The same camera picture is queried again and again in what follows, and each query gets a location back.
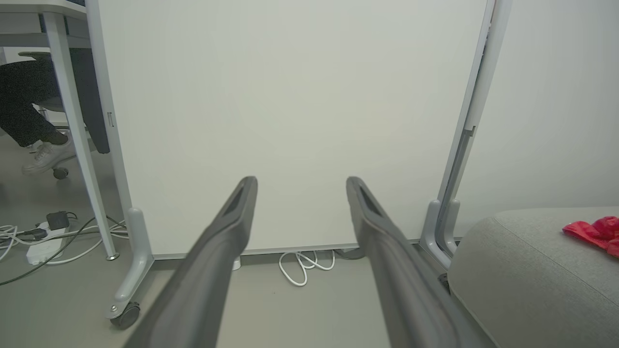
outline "shoe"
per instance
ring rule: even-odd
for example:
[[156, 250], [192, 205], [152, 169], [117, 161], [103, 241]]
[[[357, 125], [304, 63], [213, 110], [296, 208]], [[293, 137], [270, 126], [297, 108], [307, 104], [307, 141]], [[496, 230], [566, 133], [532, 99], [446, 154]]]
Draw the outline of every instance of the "shoe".
[[73, 138], [67, 134], [69, 140], [62, 145], [54, 145], [49, 142], [44, 142], [37, 149], [35, 161], [22, 166], [24, 175], [36, 175], [53, 168], [59, 162], [76, 156], [76, 150], [73, 146]]

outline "desk leg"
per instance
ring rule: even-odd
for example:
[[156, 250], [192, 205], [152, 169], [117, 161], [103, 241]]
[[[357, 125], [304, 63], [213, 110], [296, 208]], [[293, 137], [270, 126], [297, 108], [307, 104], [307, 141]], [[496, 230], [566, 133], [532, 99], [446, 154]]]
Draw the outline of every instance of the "desk leg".
[[63, 100], [64, 111], [67, 114], [69, 128], [75, 143], [77, 160], [84, 176], [86, 189], [90, 198], [90, 204], [95, 211], [97, 225], [105, 245], [105, 252], [108, 260], [113, 260], [118, 257], [112, 242], [108, 221], [103, 209], [103, 201], [101, 200], [101, 192], [95, 175], [95, 168], [92, 165], [90, 156], [90, 147], [84, 129], [84, 120], [82, 119], [82, 109], [77, 98], [77, 88], [75, 76], [73, 75], [73, 67], [71, 65], [71, 55], [69, 54], [69, 44], [67, 42], [66, 29], [64, 27], [64, 17], [61, 14], [45, 12], [43, 14], [45, 20], [45, 28], [47, 29], [47, 38], [50, 44], [51, 59], [54, 62], [56, 70], [56, 78], [60, 87], [60, 94]]

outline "red fabric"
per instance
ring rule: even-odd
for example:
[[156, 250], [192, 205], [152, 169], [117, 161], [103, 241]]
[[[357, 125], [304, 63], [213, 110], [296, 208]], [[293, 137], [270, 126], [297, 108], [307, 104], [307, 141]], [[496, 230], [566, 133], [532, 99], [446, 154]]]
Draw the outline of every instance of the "red fabric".
[[563, 227], [563, 233], [598, 246], [619, 258], [619, 219], [615, 216], [603, 217], [592, 225], [576, 221]]

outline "grey cushion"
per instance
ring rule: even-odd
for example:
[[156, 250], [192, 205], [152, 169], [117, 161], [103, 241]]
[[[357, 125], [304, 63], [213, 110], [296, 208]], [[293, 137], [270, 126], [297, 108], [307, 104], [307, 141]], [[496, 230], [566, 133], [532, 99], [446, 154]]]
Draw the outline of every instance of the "grey cushion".
[[452, 293], [501, 348], [619, 347], [619, 259], [563, 235], [619, 207], [508, 211], [473, 227]]

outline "white wall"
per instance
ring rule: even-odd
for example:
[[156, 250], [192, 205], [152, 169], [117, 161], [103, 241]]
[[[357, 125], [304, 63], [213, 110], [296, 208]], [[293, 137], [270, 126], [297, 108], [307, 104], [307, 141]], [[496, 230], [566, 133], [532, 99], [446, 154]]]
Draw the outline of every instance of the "white wall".
[[100, 1], [153, 253], [186, 253], [245, 175], [259, 181], [249, 250], [356, 243], [350, 175], [418, 238], [485, 3]]
[[619, 206], [618, 62], [618, 1], [514, 1], [455, 235], [510, 209]]

